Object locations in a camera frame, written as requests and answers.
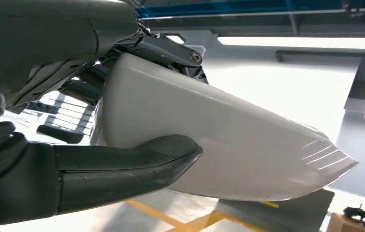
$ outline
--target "white wall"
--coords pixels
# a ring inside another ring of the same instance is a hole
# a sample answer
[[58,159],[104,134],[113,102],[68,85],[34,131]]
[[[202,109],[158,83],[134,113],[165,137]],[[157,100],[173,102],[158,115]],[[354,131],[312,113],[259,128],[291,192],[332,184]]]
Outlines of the white wall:
[[346,112],[337,146],[359,164],[330,187],[365,197],[365,114]]
[[360,59],[298,56],[275,60],[286,48],[207,44],[203,67],[210,85],[337,140],[344,104]]

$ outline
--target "yellow floor marking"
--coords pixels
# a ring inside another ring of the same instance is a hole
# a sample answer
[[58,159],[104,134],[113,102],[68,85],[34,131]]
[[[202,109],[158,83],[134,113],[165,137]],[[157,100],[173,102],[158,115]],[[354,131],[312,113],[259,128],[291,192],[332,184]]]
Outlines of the yellow floor marking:
[[176,229],[178,229],[178,231],[184,231],[184,232],[195,232],[196,230],[194,230],[193,228],[191,228],[190,226],[170,217],[167,216],[165,214],[163,214],[161,211],[156,210],[154,208],[151,208],[145,204],[142,204],[140,202],[137,201],[125,201],[125,204],[132,206],[148,215],[151,215],[155,218],[158,218],[161,221],[164,221],[172,226],[174,226]]
[[132,206],[148,215],[151,215],[161,221],[164,221],[172,226],[174,226],[174,229],[169,230],[168,232],[199,232],[223,219],[227,219],[231,222],[234,222],[236,224],[239,224],[241,226],[244,226],[246,228],[249,228],[251,230],[254,230],[256,232],[264,232],[265,230],[257,227],[255,225],[249,224],[247,222],[244,222],[242,220],[239,220],[235,217],[223,214],[219,211],[212,211],[210,214],[205,215],[203,217],[194,219],[188,223],[182,223],[168,215],[165,215],[161,211],[151,208],[141,202],[137,201],[125,201],[126,205]]
[[[222,218],[216,217],[214,212],[212,212],[210,214],[207,214],[205,216],[192,220],[192,221],[188,222],[186,225],[193,228],[196,232],[199,232],[199,231],[205,229],[206,227],[219,222],[220,220],[222,220]],[[178,231],[177,229],[172,229],[172,230],[169,230],[168,232],[177,232],[177,231]]]
[[279,208],[279,205],[276,204],[276,203],[273,203],[273,202],[260,202],[260,203],[268,205],[268,206],[273,207],[273,208]]
[[244,227],[246,227],[248,229],[251,229],[251,230],[254,230],[256,232],[264,232],[265,231],[264,229],[262,229],[260,227],[257,227],[255,225],[249,224],[249,223],[244,222],[244,221],[242,221],[240,219],[237,219],[235,217],[232,217],[232,216],[223,214],[223,213],[221,213],[219,211],[214,211],[213,214],[215,214],[215,216],[217,216],[217,217],[220,217],[221,219],[227,219],[227,220],[229,220],[231,222],[234,222],[236,224],[239,224],[241,226],[244,226]]

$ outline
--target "bolt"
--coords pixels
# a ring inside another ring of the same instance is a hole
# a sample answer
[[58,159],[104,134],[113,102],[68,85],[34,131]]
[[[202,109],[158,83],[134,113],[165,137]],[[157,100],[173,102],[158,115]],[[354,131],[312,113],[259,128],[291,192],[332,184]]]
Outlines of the bolt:
[[191,59],[192,61],[194,61],[195,63],[199,63],[201,61],[201,56],[198,53],[193,53],[191,55]]

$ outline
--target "white plastic part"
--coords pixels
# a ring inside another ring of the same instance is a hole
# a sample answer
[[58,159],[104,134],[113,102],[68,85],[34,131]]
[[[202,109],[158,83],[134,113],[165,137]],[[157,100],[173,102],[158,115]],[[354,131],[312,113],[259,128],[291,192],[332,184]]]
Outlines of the white plastic part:
[[170,189],[279,201],[320,189],[357,163],[311,127],[133,55],[123,54],[110,76],[93,145],[128,148],[183,134],[204,149]]

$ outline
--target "black machinery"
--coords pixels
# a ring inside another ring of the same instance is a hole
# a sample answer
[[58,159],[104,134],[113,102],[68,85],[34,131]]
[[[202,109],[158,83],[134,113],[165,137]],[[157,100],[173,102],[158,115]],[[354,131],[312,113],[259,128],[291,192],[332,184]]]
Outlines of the black machinery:
[[[95,104],[108,68],[123,52],[206,82],[196,51],[151,34],[122,1],[0,0],[0,116],[56,89]],[[165,188],[202,152],[184,135],[117,149],[31,143],[14,130],[0,122],[0,224]]]

